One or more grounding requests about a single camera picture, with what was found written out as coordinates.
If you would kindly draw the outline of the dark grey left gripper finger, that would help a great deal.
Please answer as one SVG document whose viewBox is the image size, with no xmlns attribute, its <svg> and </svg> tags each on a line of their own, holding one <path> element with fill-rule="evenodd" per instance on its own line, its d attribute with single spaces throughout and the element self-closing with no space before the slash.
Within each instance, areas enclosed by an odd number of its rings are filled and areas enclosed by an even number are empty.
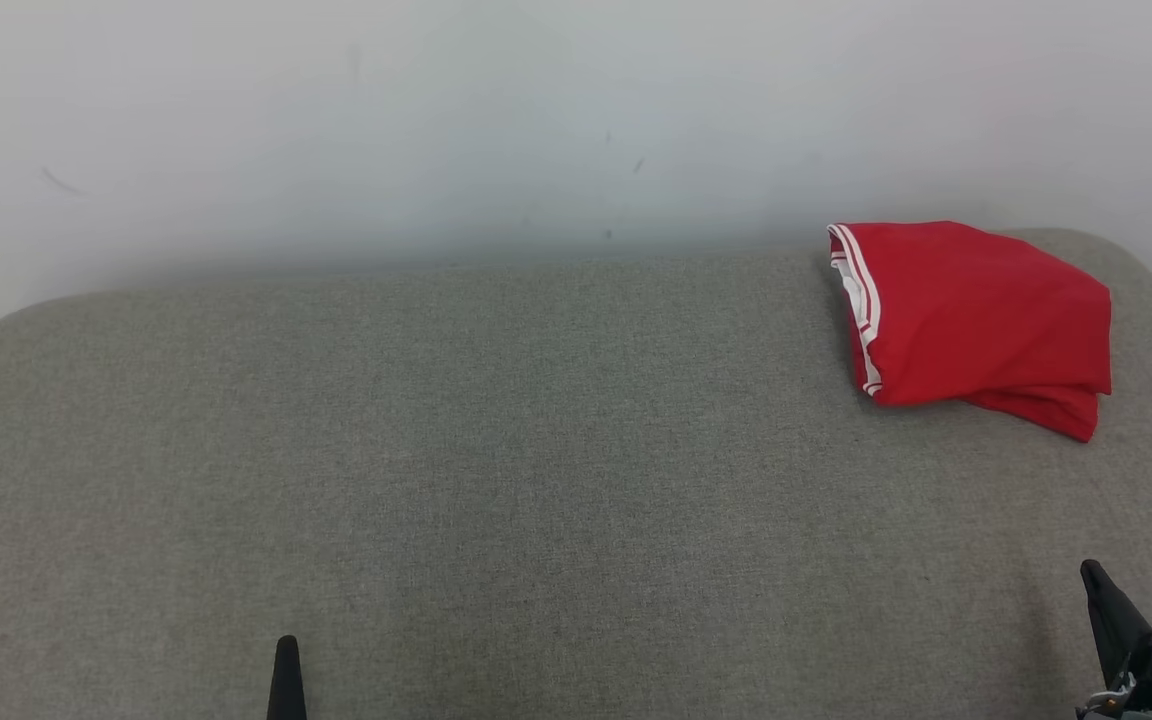
<svg viewBox="0 0 1152 720">
<path fill-rule="evenodd" d="M 306 720 L 300 644 L 294 635 L 283 635 L 276 642 L 271 670 L 268 720 Z"/>
</svg>

